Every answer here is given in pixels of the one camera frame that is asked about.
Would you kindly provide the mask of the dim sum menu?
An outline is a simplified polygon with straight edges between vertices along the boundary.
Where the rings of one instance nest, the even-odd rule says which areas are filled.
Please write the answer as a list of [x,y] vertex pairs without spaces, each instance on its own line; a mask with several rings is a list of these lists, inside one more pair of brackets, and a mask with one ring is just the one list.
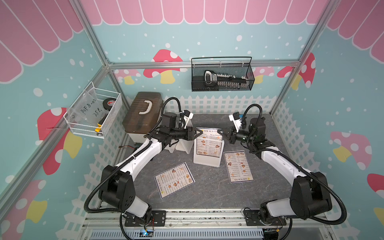
[[196,154],[218,158],[223,147],[223,137],[218,134],[216,128],[200,128],[203,134],[196,139]]
[[224,158],[231,184],[254,181],[245,151],[225,152]]
[[155,175],[154,178],[162,199],[196,182],[186,162]]

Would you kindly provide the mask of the white menu stand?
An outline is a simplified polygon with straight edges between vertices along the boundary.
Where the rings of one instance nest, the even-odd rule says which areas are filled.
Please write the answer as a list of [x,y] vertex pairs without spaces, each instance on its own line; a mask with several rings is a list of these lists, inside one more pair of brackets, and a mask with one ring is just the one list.
[[162,149],[168,150],[171,154],[175,151],[176,146],[179,140],[175,140],[169,134],[157,132],[157,136],[155,137],[159,142],[162,143]]
[[193,141],[179,140],[175,150],[185,152],[189,155],[191,153],[193,144],[194,144],[194,140]]

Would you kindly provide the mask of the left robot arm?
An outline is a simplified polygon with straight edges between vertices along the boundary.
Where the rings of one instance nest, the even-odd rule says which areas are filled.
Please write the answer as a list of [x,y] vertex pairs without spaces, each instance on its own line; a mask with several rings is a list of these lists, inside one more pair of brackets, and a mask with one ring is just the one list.
[[193,113],[182,110],[180,100],[176,97],[166,102],[172,100],[177,102],[178,112],[169,113],[162,107],[158,122],[144,136],[145,142],[121,163],[103,169],[101,182],[85,200],[86,213],[117,212],[122,218],[134,217],[136,222],[144,226],[153,221],[152,207],[136,194],[136,177],[166,147],[171,147],[179,140],[193,141],[203,133],[188,125]]

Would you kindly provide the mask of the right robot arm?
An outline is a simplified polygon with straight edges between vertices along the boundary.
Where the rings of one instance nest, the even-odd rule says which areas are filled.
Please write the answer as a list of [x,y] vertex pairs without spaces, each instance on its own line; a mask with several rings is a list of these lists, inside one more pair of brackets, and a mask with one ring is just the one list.
[[290,197],[264,202],[259,209],[263,224],[271,224],[279,217],[311,219],[326,225],[340,225],[348,213],[342,199],[329,187],[321,172],[307,170],[283,154],[266,138],[263,109],[258,104],[247,107],[258,108],[259,115],[247,122],[247,113],[235,112],[229,116],[232,127],[218,130],[230,144],[240,142],[260,160],[277,170],[291,185]]

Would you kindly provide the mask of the socket tool set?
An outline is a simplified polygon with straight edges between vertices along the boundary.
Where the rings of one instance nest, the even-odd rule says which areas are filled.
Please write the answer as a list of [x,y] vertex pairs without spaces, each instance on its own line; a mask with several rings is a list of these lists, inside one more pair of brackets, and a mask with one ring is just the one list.
[[236,78],[236,76],[218,74],[212,71],[204,72],[204,83],[207,87],[230,88],[236,90],[249,87],[249,82],[245,77]]

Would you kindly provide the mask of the brown lid storage box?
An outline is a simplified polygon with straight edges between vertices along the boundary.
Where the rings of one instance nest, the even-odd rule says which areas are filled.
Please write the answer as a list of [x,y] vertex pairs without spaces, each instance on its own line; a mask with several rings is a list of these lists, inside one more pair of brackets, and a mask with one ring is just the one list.
[[160,117],[163,98],[158,92],[139,92],[134,98],[123,127],[134,143],[144,143],[144,136],[151,131]]

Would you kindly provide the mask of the black tape roll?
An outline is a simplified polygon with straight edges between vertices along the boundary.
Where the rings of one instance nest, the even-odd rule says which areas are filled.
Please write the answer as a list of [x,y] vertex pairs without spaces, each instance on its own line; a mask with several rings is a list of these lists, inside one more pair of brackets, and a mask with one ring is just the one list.
[[117,100],[116,98],[107,98],[107,99],[103,100],[104,109],[106,111],[110,111],[113,108],[116,100]]

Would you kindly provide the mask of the yellow black utility knife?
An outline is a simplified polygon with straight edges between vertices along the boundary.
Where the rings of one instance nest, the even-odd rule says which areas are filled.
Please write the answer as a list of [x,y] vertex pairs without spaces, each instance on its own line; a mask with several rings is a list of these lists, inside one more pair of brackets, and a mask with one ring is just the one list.
[[96,133],[101,133],[102,132],[102,125],[103,125],[103,123],[104,123],[104,121],[105,121],[105,119],[107,118],[107,114],[105,114],[103,117],[102,117],[102,119],[98,122],[98,125],[97,125],[97,128],[95,129],[95,132]]

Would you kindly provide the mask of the clear plastic labelled bag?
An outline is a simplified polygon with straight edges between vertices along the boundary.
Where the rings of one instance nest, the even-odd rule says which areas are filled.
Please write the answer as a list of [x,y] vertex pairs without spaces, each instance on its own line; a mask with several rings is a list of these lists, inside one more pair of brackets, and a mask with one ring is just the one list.
[[69,122],[96,127],[107,114],[102,102],[97,98],[95,89],[83,91],[79,99],[69,108]]

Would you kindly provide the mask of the small circuit board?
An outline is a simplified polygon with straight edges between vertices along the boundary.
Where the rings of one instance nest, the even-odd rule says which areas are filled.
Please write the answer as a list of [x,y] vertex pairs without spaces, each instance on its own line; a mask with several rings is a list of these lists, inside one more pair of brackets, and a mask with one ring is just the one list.
[[151,238],[153,236],[154,236],[154,231],[140,230],[140,233],[139,233],[140,238]]

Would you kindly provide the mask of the black mesh wall basket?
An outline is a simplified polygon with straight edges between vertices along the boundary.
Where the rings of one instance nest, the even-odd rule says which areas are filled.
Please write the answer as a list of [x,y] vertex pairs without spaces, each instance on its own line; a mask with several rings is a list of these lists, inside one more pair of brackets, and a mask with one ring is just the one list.
[[251,63],[252,57],[192,58],[192,91],[250,91],[255,81]]

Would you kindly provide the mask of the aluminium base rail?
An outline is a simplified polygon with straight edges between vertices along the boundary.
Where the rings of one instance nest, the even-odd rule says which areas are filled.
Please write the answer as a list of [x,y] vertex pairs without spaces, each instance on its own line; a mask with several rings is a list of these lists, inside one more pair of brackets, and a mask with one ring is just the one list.
[[[271,226],[247,226],[243,209],[164,209],[164,226],[147,227],[153,231],[143,237],[143,227],[124,227],[132,240],[262,240],[265,231],[281,228],[281,223]],[[290,221],[278,234],[281,239]],[[119,224],[119,214],[95,214],[86,218],[77,240],[125,240]],[[331,226],[313,220],[294,219],[291,232],[285,240],[337,240]]]

